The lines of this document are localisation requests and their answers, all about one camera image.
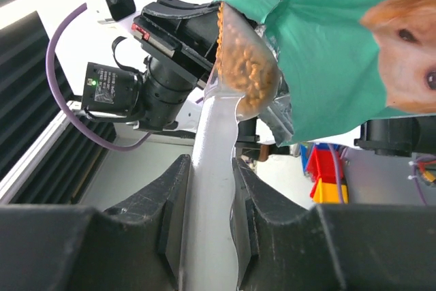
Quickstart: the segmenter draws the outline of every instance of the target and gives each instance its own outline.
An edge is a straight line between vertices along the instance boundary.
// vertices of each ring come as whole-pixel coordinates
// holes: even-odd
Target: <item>dog picture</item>
[[[385,0],[360,23],[379,46],[386,105],[415,114],[436,112],[436,0]]]

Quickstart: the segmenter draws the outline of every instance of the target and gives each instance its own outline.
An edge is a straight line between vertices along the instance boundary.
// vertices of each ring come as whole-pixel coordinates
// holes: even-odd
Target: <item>pet food bag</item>
[[[236,118],[251,119],[277,94],[277,61],[247,20],[226,3],[221,3],[217,24],[217,60],[205,90],[206,98],[238,98]]]
[[[217,1],[265,26],[289,87],[288,144],[436,113],[436,0]]]

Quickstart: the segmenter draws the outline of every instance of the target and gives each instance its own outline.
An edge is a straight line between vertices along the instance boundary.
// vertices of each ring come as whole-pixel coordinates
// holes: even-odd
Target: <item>wire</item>
[[[418,169],[417,169],[416,165],[414,165],[413,175],[411,177],[414,180],[416,189],[418,190],[418,195],[419,195],[422,203],[424,204],[424,206],[427,206],[428,205],[427,200],[425,200],[424,193],[422,192],[420,182],[418,181]]]
[[[80,121],[80,119],[72,112],[72,110],[69,109],[68,105],[63,99],[63,95],[59,88],[59,84],[57,82],[56,72],[55,72],[56,45],[59,39],[61,38],[62,33],[68,27],[68,25],[75,18],[81,15],[81,13],[83,13],[85,10],[87,10],[87,5],[83,3],[82,5],[77,7],[71,14],[69,14],[57,27],[51,40],[48,43],[47,54],[46,54],[46,74],[47,74],[48,85],[50,86],[50,90],[52,91],[53,97],[56,100],[56,103],[58,104],[59,108],[65,113],[65,115],[71,121],[71,123],[87,138],[91,139],[99,146],[102,146],[103,148],[113,151],[124,152],[124,151],[137,149],[139,146],[141,146],[141,144],[143,144],[150,137],[151,135],[150,132],[147,132],[145,136],[139,139],[139,141],[137,141],[136,143],[130,146],[117,146],[111,142],[108,142],[107,140],[104,140],[102,137],[92,132],[84,123]]]
[[[424,192],[422,192],[421,184],[418,180],[418,169],[420,169],[420,164],[432,164],[433,162],[436,162],[436,156],[434,155],[423,155],[416,158],[416,160],[409,162],[409,165],[412,166],[412,175],[409,178],[414,181],[416,189],[418,190],[418,195],[424,206],[427,206],[428,203],[425,199]]]
[[[342,194],[340,163],[339,163],[339,160],[338,160],[338,157],[337,157],[337,154],[336,154],[336,151],[335,151],[333,145],[329,143],[328,148],[330,149],[330,152],[332,153],[332,156],[333,156],[334,175],[336,178],[336,186],[338,188],[339,201],[341,202],[341,204],[345,204],[345,201],[343,199],[343,194]]]

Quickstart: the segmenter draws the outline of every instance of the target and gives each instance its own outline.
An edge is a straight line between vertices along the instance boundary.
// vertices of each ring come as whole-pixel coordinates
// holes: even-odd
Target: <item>kibble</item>
[[[279,70],[266,45],[259,42],[255,33],[240,31],[241,17],[226,6],[221,3],[218,12],[219,38],[215,67],[227,87],[245,94],[239,102],[237,113],[249,119],[258,115],[273,100],[279,82]]]

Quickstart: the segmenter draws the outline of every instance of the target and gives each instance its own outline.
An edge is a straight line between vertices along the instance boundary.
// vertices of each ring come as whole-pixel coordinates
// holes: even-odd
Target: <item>green bag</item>
[[[436,0],[219,0],[265,24],[293,142],[436,113]]]

